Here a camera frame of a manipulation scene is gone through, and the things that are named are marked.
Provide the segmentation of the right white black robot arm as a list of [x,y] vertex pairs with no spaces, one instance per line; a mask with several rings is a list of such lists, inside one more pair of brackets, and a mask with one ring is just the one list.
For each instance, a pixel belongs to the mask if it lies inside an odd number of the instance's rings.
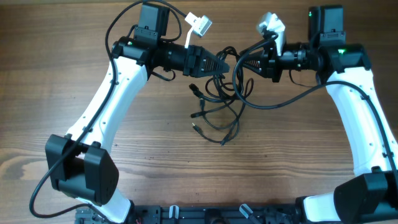
[[283,71],[313,70],[341,116],[351,147],[354,178],[334,191],[268,206],[268,223],[369,223],[397,218],[397,141],[377,98],[369,57],[347,44],[343,8],[308,10],[308,42],[289,44],[276,14],[264,14],[256,29],[263,40],[242,51],[238,68],[278,82]]

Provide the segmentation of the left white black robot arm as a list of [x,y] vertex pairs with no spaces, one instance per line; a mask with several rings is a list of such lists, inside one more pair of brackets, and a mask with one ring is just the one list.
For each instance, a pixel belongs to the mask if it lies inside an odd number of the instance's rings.
[[110,152],[130,104],[157,67],[201,78],[226,73],[229,66],[203,47],[167,39],[169,14],[203,36],[209,18],[185,14],[165,1],[142,1],[139,22],[128,35],[106,46],[107,74],[89,106],[64,136],[45,145],[52,187],[76,198],[107,223],[134,223],[134,204],[118,190],[119,171]]

